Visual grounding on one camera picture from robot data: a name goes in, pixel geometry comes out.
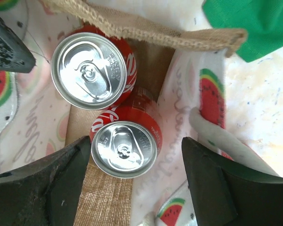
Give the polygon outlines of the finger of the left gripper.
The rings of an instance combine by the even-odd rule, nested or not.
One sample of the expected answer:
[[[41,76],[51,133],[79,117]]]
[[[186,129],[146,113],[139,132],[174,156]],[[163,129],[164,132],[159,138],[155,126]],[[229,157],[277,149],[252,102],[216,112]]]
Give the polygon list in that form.
[[[30,50],[0,18],[0,70],[29,73],[35,63]]]

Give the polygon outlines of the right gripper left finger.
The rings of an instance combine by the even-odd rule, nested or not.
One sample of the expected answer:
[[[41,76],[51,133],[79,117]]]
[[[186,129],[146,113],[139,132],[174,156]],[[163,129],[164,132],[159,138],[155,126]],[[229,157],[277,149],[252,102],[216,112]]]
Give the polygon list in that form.
[[[84,136],[0,174],[0,226],[72,226],[90,159]]]

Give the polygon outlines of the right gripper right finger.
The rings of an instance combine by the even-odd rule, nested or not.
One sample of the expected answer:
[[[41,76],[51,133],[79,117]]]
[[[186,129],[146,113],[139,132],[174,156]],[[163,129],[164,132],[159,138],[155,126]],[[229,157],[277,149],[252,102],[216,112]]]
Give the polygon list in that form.
[[[199,226],[283,226],[283,178],[229,160],[190,137],[182,156]]]

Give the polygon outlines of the red cola can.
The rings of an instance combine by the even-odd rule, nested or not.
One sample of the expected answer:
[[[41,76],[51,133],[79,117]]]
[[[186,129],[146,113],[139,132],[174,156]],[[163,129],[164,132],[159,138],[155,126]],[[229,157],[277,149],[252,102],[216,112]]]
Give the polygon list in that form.
[[[93,122],[92,158],[113,177],[136,178],[145,174],[162,148],[162,126],[152,94],[135,87],[121,105],[109,107]]]
[[[57,45],[50,66],[60,95],[85,110],[120,105],[137,79],[137,60],[129,41],[108,37],[90,24],[74,30]]]

